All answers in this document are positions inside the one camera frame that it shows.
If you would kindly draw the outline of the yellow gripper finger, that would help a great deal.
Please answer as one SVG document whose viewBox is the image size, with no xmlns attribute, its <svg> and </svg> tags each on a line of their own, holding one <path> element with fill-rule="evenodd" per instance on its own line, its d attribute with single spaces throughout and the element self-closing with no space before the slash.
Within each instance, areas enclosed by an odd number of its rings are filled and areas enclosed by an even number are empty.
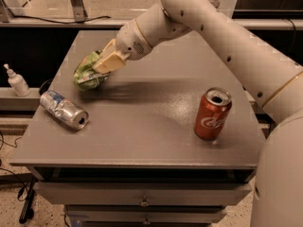
<svg viewBox="0 0 303 227">
<path fill-rule="evenodd" d="M 107 45 L 103 48 L 102 52 L 99 55 L 99 58 L 102 61 L 115 61 L 116 60 L 116 40 L 112 39 Z"/>
<path fill-rule="evenodd" d="M 119 51 L 101 53 L 93 69 L 100 74 L 111 73 L 125 66 L 128 54 L 121 54 Z"/>
</svg>

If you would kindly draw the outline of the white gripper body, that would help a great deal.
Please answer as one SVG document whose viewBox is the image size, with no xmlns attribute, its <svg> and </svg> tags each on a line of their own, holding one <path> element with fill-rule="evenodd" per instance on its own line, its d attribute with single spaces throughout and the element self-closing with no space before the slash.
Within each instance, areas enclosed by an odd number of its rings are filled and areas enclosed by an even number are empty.
<svg viewBox="0 0 303 227">
<path fill-rule="evenodd" d="M 152 52 L 152 47 L 142 35 L 136 20 L 131 20 L 118 31 L 116 47 L 131 61 L 140 60 Z"/>
</svg>

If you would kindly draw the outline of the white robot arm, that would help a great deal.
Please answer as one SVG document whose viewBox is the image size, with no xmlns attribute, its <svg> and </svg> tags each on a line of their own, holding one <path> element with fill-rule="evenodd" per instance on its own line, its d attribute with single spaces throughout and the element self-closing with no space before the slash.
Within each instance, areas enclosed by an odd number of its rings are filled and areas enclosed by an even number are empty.
<svg viewBox="0 0 303 227">
<path fill-rule="evenodd" d="M 213 0 L 160 0 L 119 30 L 94 68 L 115 71 L 191 30 L 276 122 L 259 156 L 251 227 L 302 227 L 302 66 L 217 11 Z"/>
</svg>

